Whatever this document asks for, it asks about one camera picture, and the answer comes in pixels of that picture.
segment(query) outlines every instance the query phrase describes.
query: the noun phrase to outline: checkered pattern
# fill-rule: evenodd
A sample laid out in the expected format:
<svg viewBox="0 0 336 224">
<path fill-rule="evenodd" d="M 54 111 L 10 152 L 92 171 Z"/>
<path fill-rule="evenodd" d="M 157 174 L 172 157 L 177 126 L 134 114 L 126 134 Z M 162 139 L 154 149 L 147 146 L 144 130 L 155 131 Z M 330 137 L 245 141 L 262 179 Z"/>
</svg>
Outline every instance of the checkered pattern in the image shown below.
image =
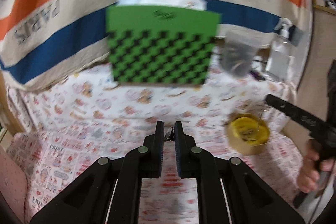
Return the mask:
<svg viewBox="0 0 336 224">
<path fill-rule="evenodd" d="M 213 37 L 144 30 L 110 32 L 114 80 L 127 83 L 204 84 Z"/>
</svg>

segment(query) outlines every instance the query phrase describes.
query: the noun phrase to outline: transparent plastic cup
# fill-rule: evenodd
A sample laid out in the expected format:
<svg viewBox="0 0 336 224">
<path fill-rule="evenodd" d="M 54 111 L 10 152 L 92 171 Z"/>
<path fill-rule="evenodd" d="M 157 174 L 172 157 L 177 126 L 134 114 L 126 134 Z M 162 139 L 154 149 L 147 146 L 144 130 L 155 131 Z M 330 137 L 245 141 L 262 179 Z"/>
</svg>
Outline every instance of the transparent plastic cup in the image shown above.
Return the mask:
<svg viewBox="0 0 336 224">
<path fill-rule="evenodd" d="M 228 32 L 222 51 L 222 68 L 237 78 L 244 78 L 251 70 L 251 64 L 256 55 L 260 41 L 238 34 Z"/>
</svg>

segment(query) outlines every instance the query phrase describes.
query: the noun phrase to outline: floral tablecloth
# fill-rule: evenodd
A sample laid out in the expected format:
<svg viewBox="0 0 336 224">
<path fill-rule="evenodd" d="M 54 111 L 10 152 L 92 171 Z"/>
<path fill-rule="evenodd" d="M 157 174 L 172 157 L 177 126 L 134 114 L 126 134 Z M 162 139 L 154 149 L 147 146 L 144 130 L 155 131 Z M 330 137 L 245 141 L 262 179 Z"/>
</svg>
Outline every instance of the floral tablecloth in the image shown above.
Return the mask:
<svg viewBox="0 0 336 224">
<path fill-rule="evenodd" d="M 167 128 L 182 121 L 184 132 L 198 146 L 221 158 L 242 158 L 291 202 L 302 158 L 294 143 L 280 134 L 286 117 L 265 108 L 268 93 L 292 102 L 295 96 L 282 83 L 232 78 L 221 70 L 215 55 L 200 87 L 119 84 L 105 64 L 40 93 L 8 89 L 12 112 L 30 132 L 17 134 L 8 151 L 28 178 L 26 220 L 99 157 L 115 159 L 140 146 L 154 132 L 157 120 Z M 261 155 L 243 157 L 228 145 L 226 124 L 242 112 L 262 113 L 268 123 L 271 137 Z M 196 184 L 179 179 L 174 143 L 165 143 L 162 177 L 142 185 L 139 223 L 154 220 L 198 223 Z"/>
</svg>

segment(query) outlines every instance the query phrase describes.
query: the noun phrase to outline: human hand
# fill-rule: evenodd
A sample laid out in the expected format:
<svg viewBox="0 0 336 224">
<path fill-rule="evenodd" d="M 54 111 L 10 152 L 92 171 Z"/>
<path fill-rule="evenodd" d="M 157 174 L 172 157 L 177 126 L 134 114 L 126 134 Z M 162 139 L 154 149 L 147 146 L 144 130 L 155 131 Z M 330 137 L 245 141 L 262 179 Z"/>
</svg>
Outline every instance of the human hand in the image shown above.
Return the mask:
<svg viewBox="0 0 336 224">
<path fill-rule="evenodd" d="M 311 141 L 307 144 L 307 154 L 303 158 L 303 164 L 297 177 L 297 185 L 304 193 L 310 193 L 318 189 L 317 182 L 320 179 L 319 172 L 315 169 L 315 162 L 320 158 L 319 153 L 312 147 Z M 331 172 L 334 167 L 335 160 L 324 160 L 320 164 L 320 170 Z"/>
</svg>

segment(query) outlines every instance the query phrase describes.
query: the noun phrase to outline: spray bottle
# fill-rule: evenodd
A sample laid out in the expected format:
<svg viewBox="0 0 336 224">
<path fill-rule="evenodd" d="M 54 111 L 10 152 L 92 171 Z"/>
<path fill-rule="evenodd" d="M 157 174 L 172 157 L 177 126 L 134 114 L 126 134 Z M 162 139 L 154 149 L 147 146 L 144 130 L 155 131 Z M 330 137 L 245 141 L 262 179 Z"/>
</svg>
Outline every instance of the spray bottle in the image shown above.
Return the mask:
<svg viewBox="0 0 336 224">
<path fill-rule="evenodd" d="M 265 68 L 267 76 L 280 82 L 287 82 L 288 68 L 293 59 L 294 46 L 288 40 L 289 29 L 292 22 L 288 18 L 281 18 L 275 26 L 275 30 L 280 30 L 280 34 L 272 42 L 268 62 Z"/>
</svg>

